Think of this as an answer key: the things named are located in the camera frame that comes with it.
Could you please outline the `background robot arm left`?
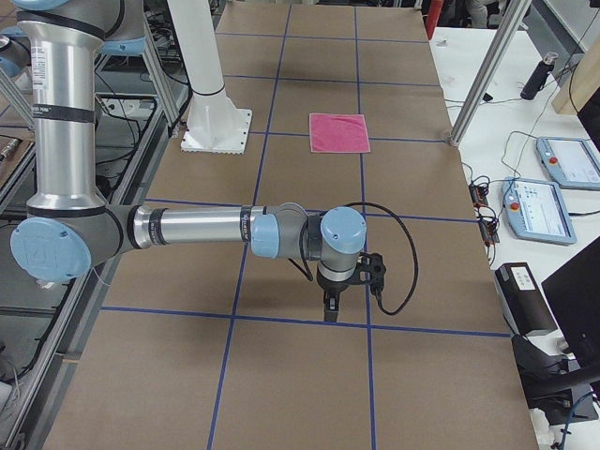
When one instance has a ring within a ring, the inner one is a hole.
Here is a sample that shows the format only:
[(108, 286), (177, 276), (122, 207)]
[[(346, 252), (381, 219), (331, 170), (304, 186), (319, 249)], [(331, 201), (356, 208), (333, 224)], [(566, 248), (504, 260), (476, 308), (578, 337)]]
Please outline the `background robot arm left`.
[(31, 44), (19, 26), (1, 30), (1, 69), (10, 78), (21, 76), (31, 67)]

